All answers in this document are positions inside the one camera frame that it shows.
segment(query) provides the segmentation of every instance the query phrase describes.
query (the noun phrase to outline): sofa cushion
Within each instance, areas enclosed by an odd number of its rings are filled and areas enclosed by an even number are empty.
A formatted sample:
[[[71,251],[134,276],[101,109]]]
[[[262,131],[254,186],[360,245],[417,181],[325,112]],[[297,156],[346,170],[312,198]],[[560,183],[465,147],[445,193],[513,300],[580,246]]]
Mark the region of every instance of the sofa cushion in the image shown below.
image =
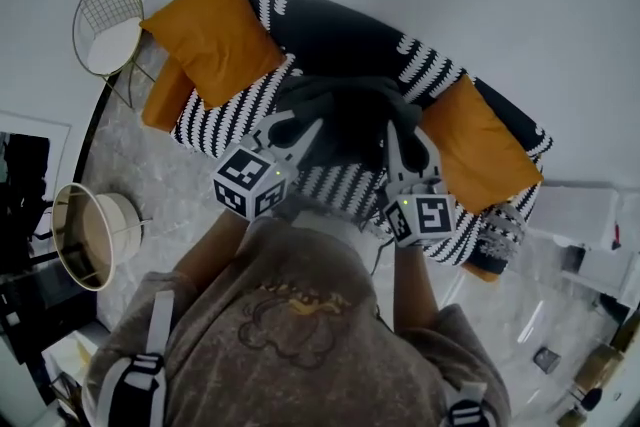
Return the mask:
[[[472,214],[543,180],[468,75],[423,111],[420,126],[440,152],[449,191]]]
[[[382,75],[398,83],[406,100],[424,109],[466,73],[463,67],[424,43],[327,0],[249,1],[263,26],[286,48],[286,60],[219,108],[206,111],[202,99],[195,92],[191,95],[172,136],[214,157],[220,156],[230,142],[240,141],[273,112],[278,86],[288,76]],[[476,85],[480,83],[479,79],[473,80]],[[489,86],[478,90],[527,155],[539,165],[540,155],[552,145],[549,135]],[[373,174],[359,165],[315,167],[300,173],[296,185],[299,194],[322,203],[335,214],[352,221],[369,221],[369,226],[390,233],[388,223],[380,215],[376,196],[385,178],[384,173]],[[529,187],[509,203],[527,218],[538,189],[538,185]],[[455,217],[454,236],[426,247],[425,256],[448,265],[467,261],[500,274],[507,261],[492,257],[479,234],[488,229],[505,237],[513,234],[489,226],[484,217],[472,214],[459,203]]]
[[[180,62],[207,108],[284,60],[248,0],[173,0],[140,25]]]
[[[165,132],[171,132],[193,91],[193,82],[182,71],[180,63],[169,56],[151,87],[142,111],[142,121]]]

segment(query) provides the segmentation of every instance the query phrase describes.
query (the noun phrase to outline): throw pillow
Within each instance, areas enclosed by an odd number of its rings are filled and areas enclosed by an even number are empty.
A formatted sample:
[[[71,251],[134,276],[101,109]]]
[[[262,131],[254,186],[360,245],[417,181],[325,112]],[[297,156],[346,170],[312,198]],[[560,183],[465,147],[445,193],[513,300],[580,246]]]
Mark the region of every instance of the throw pillow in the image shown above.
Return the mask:
[[[180,62],[209,109],[284,62],[249,0],[173,0],[140,26]]]
[[[440,151],[449,191],[473,214],[543,180],[468,75],[423,111],[420,126]]]
[[[193,88],[193,82],[184,74],[180,63],[169,56],[147,97],[142,111],[143,123],[171,132]]]

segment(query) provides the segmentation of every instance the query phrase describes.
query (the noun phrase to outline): sofa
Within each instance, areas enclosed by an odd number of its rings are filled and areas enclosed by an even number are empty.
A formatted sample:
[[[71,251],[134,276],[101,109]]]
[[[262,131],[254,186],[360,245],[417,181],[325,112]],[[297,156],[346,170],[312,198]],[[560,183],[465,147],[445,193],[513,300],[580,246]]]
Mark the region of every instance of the sofa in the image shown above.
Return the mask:
[[[226,104],[205,110],[194,84],[180,64],[168,58],[147,99],[143,122],[169,132],[176,142],[219,157],[275,108],[280,83],[290,76],[379,75],[397,82],[409,102],[423,109],[437,101],[467,70],[439,52],[369,16],[327,0],[249,0],[256,16],[281,46],[285,62],[235,95]],[[535,121],[477,77],[475,88],[517,139],[534,164],[552,139]],[[391,233],[379,212],[375,191],[384,182],[358,165],[313,168],[300,174],[297,191],[353,222],[367,222]],[[508,200],[525,219],[533,208],[540,184]],[[505,222],[492,223],[500,218]],[[474,215],[456,204],[456,234],[425,248],[425,256],[447,265],[464,265],[486,281],[503,272],[508,260],[485,247],[483,233],[492,232],[521,242],[509,229],[509,213],[498,206]]]

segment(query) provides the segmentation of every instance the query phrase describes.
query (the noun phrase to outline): wire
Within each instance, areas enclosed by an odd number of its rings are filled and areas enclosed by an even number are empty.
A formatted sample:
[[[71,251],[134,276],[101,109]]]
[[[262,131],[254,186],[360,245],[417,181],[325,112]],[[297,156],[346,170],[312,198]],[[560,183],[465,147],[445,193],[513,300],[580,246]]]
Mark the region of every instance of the wire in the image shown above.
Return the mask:
[[[382,210],[384,206],[383,200],[386,198],[385,196],[383,196],[384,191],[382,190],[382,188],[378,188],[374,191],[374,194],[376,195],[376,199],[373,202],[373,205],[371,206],[369,213],[362,220],[362,223],[358,225],[358,229],[360,230],[360,233],[364,231],[369,221],[371,221],[373,216],[376,215],[376,212],[380,212],[380,215],[384,215]]]
[[[380,258],[382,257],[382,250],[387,247],[390,246],[391,244],[393,244],[394,242],[394,238],[391,237],[389,240],[387,240],[384,244],[382,244],[379,248],[378,248],[378,254],[376,256],[376,263],[373,264],[373,270],[371,271],[371,276],[373,277],[373,275],[376,272],[376,269],[378,268],[378,264],[380,263]]]

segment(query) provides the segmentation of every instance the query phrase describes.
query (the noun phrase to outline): marble floor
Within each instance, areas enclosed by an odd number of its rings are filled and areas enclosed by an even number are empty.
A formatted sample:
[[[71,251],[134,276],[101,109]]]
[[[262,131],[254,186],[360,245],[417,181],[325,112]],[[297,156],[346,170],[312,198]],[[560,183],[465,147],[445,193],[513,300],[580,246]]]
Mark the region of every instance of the marble floor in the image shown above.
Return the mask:
[[[138,62],[157,76],[166,53],[145,40]],[[126,95],[127,74],[117,84]],[[113,282],[98,293],[99,318],[112,328],[142,276],[169,271],[221,212],[210,174],[214,161],[142,124],[140,113],[151,84],[138,70],[132,77],[135,112],[115,95],[107,103],[91,146],[83,183],[95,192],[120,192],[133,201],[144,227],[139,253],[116,269]],[[359,235],[360,252],[371,268],[381,243]],[[616,324],[597,307],[597,294],[563,280],[564,250],[529,236],[520,255],[497,283],[488,284],[462,269],[428,262],[440,305],[460,303],[509,389],[513,425],[548,426],[566,410],[567,390],[578,367]],[[391,252],[383,253],[374,276],[382,315],[390,321],[393,294]],[[542,347],[561,356],[545,375],[532,361]]]

